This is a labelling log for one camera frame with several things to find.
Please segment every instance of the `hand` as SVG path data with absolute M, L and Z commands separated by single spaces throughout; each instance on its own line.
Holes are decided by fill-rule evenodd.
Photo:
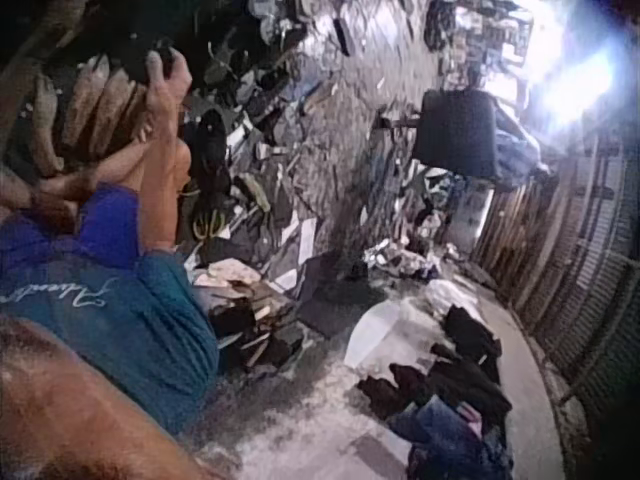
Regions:
M 169 129 L 177 131 L 178 106 L 184 100 L 191 86 L 191 74 L 184 56 L 171 49 L 173 67 L 168 79 L 162 73 L 162 59 L 158 52 L 149 52 L 147 56 L 147 72 L 149 73 L 149 90 L 147 91 L 147 118 L 143 122 L 138 135 L 142 141 L 151 131 Z

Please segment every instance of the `man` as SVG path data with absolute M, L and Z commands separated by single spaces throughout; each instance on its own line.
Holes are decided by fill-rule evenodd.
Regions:
M 198 411 L 218 360 L 172 254 L 190 161 L 177 106 L 191 83 L 173 57 L 168 79 L 148 57 L 145 143 L 38 191 L 5 172 L 5 205 L 29 210 L 0 228 L 2 479 L 211 478 L 170 435 Z M 90 193 L 74 235 L 42 222 L 68 227 L 68 201 Z

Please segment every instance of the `light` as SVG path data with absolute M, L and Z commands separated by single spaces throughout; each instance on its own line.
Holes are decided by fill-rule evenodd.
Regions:
M 613 76 L 606 55 L 598 53 L 585 63 L 571 68 L 549 86 L 545 106 L 558 125 L 565 125 L 582 115 L 611 87 Z

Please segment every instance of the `teal shirt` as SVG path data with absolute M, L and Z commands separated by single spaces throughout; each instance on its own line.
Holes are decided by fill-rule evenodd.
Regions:
M 46 327 L 171 434 L 215 379 L 213 330 L 168 253 L 146 254 L 133 270 L 66 255 L 9 272 L 0 312 Z

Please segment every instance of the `concrete floor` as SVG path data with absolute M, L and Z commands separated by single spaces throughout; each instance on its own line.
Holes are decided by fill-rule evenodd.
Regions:
M 560 438 L 542 374 L 513 316 L 491 296 L 479 295 L 489 327 L 502 341 L 500 378 L 513 410 L 507 436 L 516 479 L 564 479 Z
M 507 437 L 514 478 L 564 479 L 551 404 L 528 344 L 507 310 L 481 287 L 469 286 L 466 293 L 502 340 L 500 373 L 513 403 Z M 202 458 L 232 464 L 240 480 L 404 478 L 409 445 L 372 417 L 354 386 L 367 374 L 384 374 L 394 359 L 424 363 L 420 357 L 441 334 L 437 322 L 420 321 L 420 341 L 415 328 L 396 328 L 356 370 L 343 364 L 349 331 L 330 341 L 308 331 L 303 355 L 291 369 L 258 381 L 223 380 L 184 441 Z
M 338 52 L 334 4 L 302 3 L 316 21 L 296 57 L 300 70 L 320 69 L 338 86 L 306 119 L 293 175 L 302 200 L 296 200 L 296 209 L 311 210 L 322 220 L 316 237 L 319 254 L 335 247 L 336 232 L 358 224 L 373 168 L 363 165 L 362 152 L 376 109 L 394 102 L 419 105 L 424 91 L 436 85 L 437 56 L 422 40 L 427 0 L 415 2 L 410 17 L 395 0 L 345 3 L 340 14 L 358 49 L 351 57 Z M 281 143 L 295 140 L 295 128 L 285 125 Z M 502 364 L 506 393 L 514 403 L 509 435 L 516 478 L 562 478 L 553 417 L 526 342 L 497 304 L 481 299 L 478 305 L 504 335 Z M 409 445 L 372 417 L 355 384 L 366 373 L 384 374 L 394 352 L 401 352 L 399 361 L 420 358 L 441 335 L 434 325 L 431 319 L 418 332 L 423 338 L 419 342 L 413 338 L 415 325 L 394 329 L 359 370 L 343 364 L 350 332 L 325 341 L 308 331 L 303 355 L 291 369 L 262 379 L 221 379 L 214 400 L 182 441 L 213 464 L 229 466 L 240 480 L 404 478 Z

